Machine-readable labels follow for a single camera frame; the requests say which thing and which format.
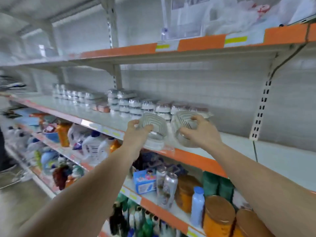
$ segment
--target blue bottle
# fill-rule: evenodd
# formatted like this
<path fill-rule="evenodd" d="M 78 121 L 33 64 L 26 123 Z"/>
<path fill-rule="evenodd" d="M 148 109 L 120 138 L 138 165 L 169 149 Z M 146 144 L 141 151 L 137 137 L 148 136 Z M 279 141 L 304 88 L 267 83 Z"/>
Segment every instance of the blue bottle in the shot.
<path fill-rule="evenodd" d="M 204 190 L 202 187 L 194 187 L 194 195 L 192 196 L 191 223 L 195 227 L 202 226 L 202 214 L 204 208 Z"/>

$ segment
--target finger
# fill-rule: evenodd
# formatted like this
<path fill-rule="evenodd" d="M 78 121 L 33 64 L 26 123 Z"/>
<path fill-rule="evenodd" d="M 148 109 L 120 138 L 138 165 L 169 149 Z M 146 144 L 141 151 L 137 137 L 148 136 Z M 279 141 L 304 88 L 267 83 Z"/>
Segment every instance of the finger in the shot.
<path fill-rule="evenodd" d="M 201 115 L 195 115 L 191 117 L 191 120 L 197 121 L 198 124 L 205 121 L 204 117 Z"/>
<path fill-rule="evenodd" d="M 131 120 L 128 122 L 127 124 L 127 128 L 132 128 L 132 129 L 135 129 L 135 125 L 137 125 L 139 123 L 139 120 Z"/>
<path fill-rule="evenodd" d="M 146 125 L 145 127 L 144 127 L 144 130 L 146 131 L 146 132 L 151 132 L 152 130 L 154 129 L 154 126 L 153 125 Z"/>
<path fill-rule="evenodd" d="M 181 127 L 179 132 L 183 134 L 186 138 L 190 139 L 195 130 L 189 129 L 187 127 Z"/>

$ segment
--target store aisle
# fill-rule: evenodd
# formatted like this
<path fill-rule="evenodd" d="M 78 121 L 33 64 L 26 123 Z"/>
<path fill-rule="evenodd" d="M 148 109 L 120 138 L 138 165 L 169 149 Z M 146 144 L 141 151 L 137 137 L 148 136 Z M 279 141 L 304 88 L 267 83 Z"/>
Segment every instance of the store aisle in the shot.
<path fill-rule="evenodd" d="M 11 179 L 11 175 L 0 175 L 0 187 L 10 183 Z M 18 229 L 49 201 L 50 198 L 33 180 L 0 190 L 0 236 L 6 237 Z"/>

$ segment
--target right hand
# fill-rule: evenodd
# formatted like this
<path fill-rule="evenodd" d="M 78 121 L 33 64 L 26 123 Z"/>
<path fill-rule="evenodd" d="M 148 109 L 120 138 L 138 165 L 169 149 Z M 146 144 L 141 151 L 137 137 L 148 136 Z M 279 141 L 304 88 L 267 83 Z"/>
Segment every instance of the right hand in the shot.
<path fill-rule="evenodd" d="M 191 140 L 205 151 L 210 151 L 210 148 L 223 144 L 218 130 L 212 123 L 205 120 L 201 115 L 192 116 L 191 119 L 197 121 L 196 130 L 188 129 L 186 127 L 180 128 L 180 133 L 187 139 Z"/>

